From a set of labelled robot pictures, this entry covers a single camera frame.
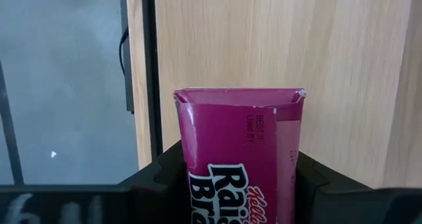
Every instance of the wood grain surface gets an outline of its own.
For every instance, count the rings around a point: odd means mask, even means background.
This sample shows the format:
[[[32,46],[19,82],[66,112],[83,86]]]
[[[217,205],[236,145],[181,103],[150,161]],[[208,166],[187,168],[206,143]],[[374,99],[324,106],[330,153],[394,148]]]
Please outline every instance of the wood grain surface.
[[[383,186],[422,186],[422,0],[412,0]]]
[[[144,50],[144,27],[142,21],[142,1],[127,0],[129,43],[133,83],[133,103],[135,107],[136,141],[138,163],[142,169],[151,163],[150,123],[148,120],[148,97],[146,92],[146,68]]]
[[[138,3],[128,2],[136,12]],[[420,41],[407,46],[408,71],[400,74],[410,8],[411,0],[156,0],[164,147],[180,138],[175,89],[305,87],[301,150],[369,186],[388,183],[384,173],[393,168],[386,162],[396,158],[392,147],[401,141],[390,142],[398,91],[406,96],[395,123],[421,130],[422,117],[415,116],[421,92],[406,91],[421,87],[420,58],[412,51]],[[137,56],[135,30],[141,31],[131,29],[131,53]],[[406,81],[400,87],[399,79]],[[141,87],[134,82],[138,111],[146,106]],[[142,143],[145,119],[144,113],[136,117]],[[418,162],[417,141],[422,138],[415,132],[400,163]]]

